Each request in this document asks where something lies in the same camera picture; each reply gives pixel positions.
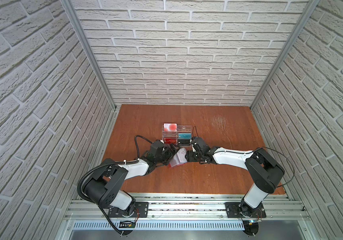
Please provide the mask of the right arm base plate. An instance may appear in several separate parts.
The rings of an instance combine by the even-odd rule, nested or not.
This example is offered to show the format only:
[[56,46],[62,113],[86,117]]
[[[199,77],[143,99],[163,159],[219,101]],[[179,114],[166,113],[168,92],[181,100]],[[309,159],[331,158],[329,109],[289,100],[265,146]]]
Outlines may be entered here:
[[226,202],[225,210],[229,219],[236,218],[255,218],[264,219],[267,217],[265,208],[260,203],[256,208],[252,208],[246,203],[241,202]]

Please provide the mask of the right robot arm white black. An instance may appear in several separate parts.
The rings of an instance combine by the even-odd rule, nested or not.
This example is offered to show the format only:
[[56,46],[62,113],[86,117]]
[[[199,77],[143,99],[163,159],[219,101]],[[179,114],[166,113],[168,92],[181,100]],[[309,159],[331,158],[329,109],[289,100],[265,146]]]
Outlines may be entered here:
[[285,175],[284,168],[264,148],[248,152],[209,147],[199,137],[193,137],[190,144],[193,149],[186,153],[188,162],[228,165],[249,172],[254,183],[239,204],[244,212],[258,209],[266,196],[275,192]]

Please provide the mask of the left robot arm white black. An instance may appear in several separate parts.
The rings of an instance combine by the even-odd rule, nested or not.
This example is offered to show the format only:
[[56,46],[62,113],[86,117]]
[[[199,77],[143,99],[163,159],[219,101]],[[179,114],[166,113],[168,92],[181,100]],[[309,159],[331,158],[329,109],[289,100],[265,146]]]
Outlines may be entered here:
[[150,143],[150,149],[132,161],[105,159],[86,172],[78,181],[77,194],[101,209],[118,208],[126,216],[134,212],[135,199],[121,190],[124,181],[146,176],[159,166],[166,166],[181,149],[160,140]]

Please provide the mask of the white pink circle card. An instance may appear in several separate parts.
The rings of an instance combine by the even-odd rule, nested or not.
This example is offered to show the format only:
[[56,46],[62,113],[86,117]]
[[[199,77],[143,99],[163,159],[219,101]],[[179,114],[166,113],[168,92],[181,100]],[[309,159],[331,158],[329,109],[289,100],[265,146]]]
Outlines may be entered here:
[[163,124],[163,132],[177,132],[178,131],[178,125],[175,123],[165,123]]

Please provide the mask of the clear acrylic card organizer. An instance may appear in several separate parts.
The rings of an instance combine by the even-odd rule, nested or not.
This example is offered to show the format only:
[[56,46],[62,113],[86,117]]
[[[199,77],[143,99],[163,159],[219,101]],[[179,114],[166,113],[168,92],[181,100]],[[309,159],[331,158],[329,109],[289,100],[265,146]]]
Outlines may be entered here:
[[167,138],[167,137],[178,139],[178,133],[190,133],[192,135],[192,126],[178,125],[178,131],[177,132],[163,132],[163,131],[161,131],[161,140],[163,138]]

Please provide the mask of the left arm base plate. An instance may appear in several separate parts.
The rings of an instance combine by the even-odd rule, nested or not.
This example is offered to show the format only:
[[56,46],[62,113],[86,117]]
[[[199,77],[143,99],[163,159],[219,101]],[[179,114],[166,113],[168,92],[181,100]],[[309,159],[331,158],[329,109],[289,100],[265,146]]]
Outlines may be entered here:
[[127,209],[113,207],[109,210],[110,218],[146,218],[149,209],[149,202],[135,202],[130,204]]

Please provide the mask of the red leather card holder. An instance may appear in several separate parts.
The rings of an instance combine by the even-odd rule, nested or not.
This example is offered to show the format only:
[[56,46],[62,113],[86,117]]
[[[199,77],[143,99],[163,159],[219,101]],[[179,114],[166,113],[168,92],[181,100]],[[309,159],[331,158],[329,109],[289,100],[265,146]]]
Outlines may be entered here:
[[180,166],[187,163],[188,161],[186,159],[186,153],[187,153],[187,150],[185,148],[179,149],[178,152],[174,155],[174,157],[169,162],[168,167],[173,168],[173,167]]

